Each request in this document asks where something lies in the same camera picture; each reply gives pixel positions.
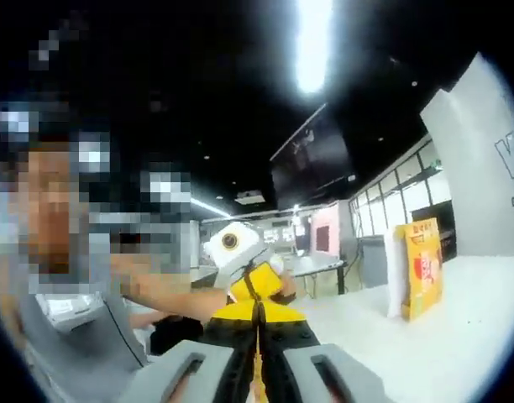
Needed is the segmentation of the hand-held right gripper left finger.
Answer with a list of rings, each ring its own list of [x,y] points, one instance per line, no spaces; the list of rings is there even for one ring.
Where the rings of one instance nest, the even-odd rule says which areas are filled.
[[[201,342],[183,340],[139,370],[127,402],[245,402],[254,378],[254,301],[217,311]]]

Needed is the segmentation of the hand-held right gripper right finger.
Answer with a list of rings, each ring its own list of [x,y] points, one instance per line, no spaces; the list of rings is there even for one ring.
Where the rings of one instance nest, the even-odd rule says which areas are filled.
[[[384,402],[379,375],[336,344],[322,344],[303,314],[260,302],[260,352],[270,402]]]

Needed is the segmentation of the person's left hand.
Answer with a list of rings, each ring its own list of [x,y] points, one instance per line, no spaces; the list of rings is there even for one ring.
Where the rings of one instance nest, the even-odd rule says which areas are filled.
[[[277,294],[279,303],[289,305],[296,299],[296,282],[288,271],[284,271],[281,275],[281,290]]]

